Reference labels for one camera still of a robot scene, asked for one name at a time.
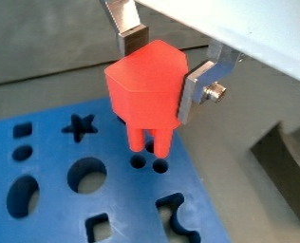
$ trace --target irregular-shaped hole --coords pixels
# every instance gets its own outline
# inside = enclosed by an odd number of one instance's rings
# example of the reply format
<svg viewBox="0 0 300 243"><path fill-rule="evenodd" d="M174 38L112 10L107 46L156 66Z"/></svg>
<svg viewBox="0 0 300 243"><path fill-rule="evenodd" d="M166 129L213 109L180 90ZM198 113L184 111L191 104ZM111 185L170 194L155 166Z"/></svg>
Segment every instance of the irregular-shaped hole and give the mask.
<svg viewBox="0 0 300 243"><path fill-rule="evenodd" d="M167 171L167 162L164 159L155 159L152 169L156 173L163 174Z"/></svg>
<svg viewBox="0 0 300 243"><path fill-rule="evenodd" d="M13 218L29 215L37 205L39 187L31 176L19 178L8 191L7 209Z"/></svg>
<svg viewBox="0 0 300 243"><path fill-rule="evenodd" d="M146 142L144 149L148 153L154 154L154 141L152 140Z"/></svg>
<svg viewBox="0 0 300 243"><path fill-rule="evenodd" d="M166 196L156 201L158 213L162 220L164 234L168 242L201 243L199 233L187 231L179 224L176 211L184 202L182 194Z"/></svg>
<svg viewBox="0 0 300 243"><path fill-rule="evenodd" d="M67 173L67 184L79 194L90 194L103 185L106 180L106 166L99 159L79 159Z"/></svg>
<svg viewBox="0 0 300 243"><path fill-rule="evenodd" d="M131 157L130 163L134 168L140 169L144 166L146 160L144 157L140 155L134 155Z"/></svg>
<svg viewBox="0 0 300 243"><path fill-rule="evenodd" d="M32 134L32 123L21 123L12 128L12 137L19 139Z"/></svg>
<svg viewBox="0 0 300 243"><path fill-rule="evenodd" d="M15 161L25 160L33 153L33 149L29 145L23 145L12 151L12 159Z"/></svg>
<svg viewBox="0 0 300 243"><path fill-rule="evenodd" d="M107 214L91 217L86 221L87 243L94 243L111 237L111 225Z"/></svg>

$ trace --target square hole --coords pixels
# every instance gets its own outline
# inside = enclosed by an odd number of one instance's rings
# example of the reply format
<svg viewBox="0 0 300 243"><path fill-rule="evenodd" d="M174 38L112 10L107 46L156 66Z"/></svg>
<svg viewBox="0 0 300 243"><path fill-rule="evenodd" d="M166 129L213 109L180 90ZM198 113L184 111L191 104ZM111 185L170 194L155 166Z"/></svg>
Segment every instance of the square hole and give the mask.
<svg viewBox="0 0 300 243"><path fill-rule="evenodd" d="M32 123L25 122L12 128L12 137L19 139L32 134Z"/></svg>
<svg viewBox="0 0 300 243"><path fill-rule="evenodd" d="M98 215L86 220L87 243L99 242L111 237L111 225L107 214Z"/></svg>

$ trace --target screw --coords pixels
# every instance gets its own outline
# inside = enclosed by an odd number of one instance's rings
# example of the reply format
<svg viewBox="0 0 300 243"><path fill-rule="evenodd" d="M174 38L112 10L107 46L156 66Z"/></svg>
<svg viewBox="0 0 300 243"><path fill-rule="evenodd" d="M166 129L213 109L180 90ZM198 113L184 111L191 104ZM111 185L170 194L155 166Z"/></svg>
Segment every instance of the screw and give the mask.
<svg viewBox="0 0 300 243"><path fill-rule="evenodd" d="M225 94L226 88L218 82L214 82L205 87L202 99L219 103L225 97Z"/></svg>

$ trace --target red object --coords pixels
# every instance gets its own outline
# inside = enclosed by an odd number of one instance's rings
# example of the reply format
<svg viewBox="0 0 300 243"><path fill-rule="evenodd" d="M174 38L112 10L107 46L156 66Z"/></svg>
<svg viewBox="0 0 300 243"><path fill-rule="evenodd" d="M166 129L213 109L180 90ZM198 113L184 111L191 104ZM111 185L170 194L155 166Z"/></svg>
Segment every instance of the red object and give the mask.
<svg viewBox="0 0 300 243"><path fill-rule="evenodd" d="M143 130L154 137L154 154L168 153L187 73L184 53L163 41L147 46L106 68L112 111L126 122L130 148L144 147Z"/></svg>

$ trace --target oval hole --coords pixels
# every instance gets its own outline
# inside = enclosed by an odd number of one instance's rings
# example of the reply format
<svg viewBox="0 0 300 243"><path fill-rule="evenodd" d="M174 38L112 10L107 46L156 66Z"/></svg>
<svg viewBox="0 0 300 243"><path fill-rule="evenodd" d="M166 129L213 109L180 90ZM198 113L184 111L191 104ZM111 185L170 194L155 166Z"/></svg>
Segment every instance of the oval hole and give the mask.
<svg viewBox="0 0 300 243"><path fill-rule="evenodd" d="M31 176L19 178L8 191L7 209L13 218L29 215L37 205L39 187Z"/></svg>
<svg viewBox="0 0 300 243"><path fill-rule="evenodd" d="M148 153L154 154L154 141L152 140L146 142L144 149Z"/></svg>
<svg viewBox="0 0 300 243"><path fill-rule="evenodd" d="M67 173L68 187L78 194L90 194L103 185L106 174L106 166L99 159L79 159Z"/></svg>
<svg viewBox="0 0 300 243"><path fill-rule="evenodd" d="M15 161L25 160L33 153L33 149L29 145L23 145L12 151L12 159Z"/></svg>

